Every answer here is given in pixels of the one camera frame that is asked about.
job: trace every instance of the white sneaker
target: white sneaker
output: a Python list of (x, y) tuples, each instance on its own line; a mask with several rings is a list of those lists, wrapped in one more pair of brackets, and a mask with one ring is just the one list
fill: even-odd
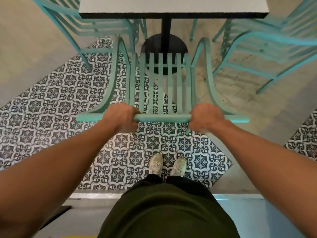
[(172, 167), (170, 176), (183, 177), (186, 171), (186, 166), (187, 166), (186, 160), (184, 158), (178, 158)]
[(163, 156), (161, 153), (152, 156), (149, 162), (149, 174), (160, 176), (163, 168)]

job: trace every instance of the hand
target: hand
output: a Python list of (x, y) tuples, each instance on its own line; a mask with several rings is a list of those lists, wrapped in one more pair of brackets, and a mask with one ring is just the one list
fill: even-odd
[(202, 134), (212, 132), (213, 127), (225, 121), (220, 108), (213, 104), (198, 104), (193, 108), (190, 114), (192, 118), (189, 123), (189, 128)]
[(131, 105), (116, 103), (107, 108), (102, 120), (112, 126), (116, 133), (129, 133), (137, 130), (138, 123), (134, 121), (134, 115), (140, 113)]

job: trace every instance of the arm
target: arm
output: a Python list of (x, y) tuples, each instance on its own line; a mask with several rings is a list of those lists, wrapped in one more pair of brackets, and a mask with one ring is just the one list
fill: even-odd
[(0, 172), (0, 237), (37, 232), (76, 189), (105, 143), (137, 129), (135, 113), (125, 103), (110, 105), (92, 128)]
[(317, 237), (317, 162), (236, 127), (211, 104), (194, 107), (189, 127), (218, 137), (263, 196)]

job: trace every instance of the forearm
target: forearm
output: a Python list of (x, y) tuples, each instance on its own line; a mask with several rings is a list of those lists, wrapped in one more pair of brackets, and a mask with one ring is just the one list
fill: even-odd
[(256, 188), (303, 232), (316, 237), (317, 163), (229, 121), (213, 128)]
[(48, 217), (76, 189), (114, 134), (102, 120), (0, 172), (0, 219), (23, 223)]

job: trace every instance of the floral tile pattern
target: floral tile pattern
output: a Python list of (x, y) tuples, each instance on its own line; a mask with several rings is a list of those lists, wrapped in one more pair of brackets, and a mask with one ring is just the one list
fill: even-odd
[[(112, 45), (111, 38), (103, 38), (92, 47)], [(77, 122), (76, 115), (101, 102), (110, 77), (112, 56), (94, 54), (87, 57), (93, 66), (92, 73), (87, 71), (80, 57), (75, 56), (0, 108), (0, 170), (94, 125), (93, 122)], [(124, 95), (125, 64), (120, 57), (111, 103), (123, 102)], [(135, 96), (138, 107), (138, 90)], [(158, 98), (155, 100), (156, 112)], [(146, 109), (147, 91), (144, 102)], [(207, 136), (194, 132), (186, 135), (186, 130), (185, 123), (146, 122), (139, 123), (133, 135), (117, 134), (99, 152), (78, 188), (127, 189), (145, 178), (149, 159), (157, 152), (164, 158), (162, 176), (168, 175), (178, 157), (185, 157), (188, 165), (185, 177), (211, 187), (232, 162)]]
[(317, 109), (287, 141), (285, 147), (317, 161)]

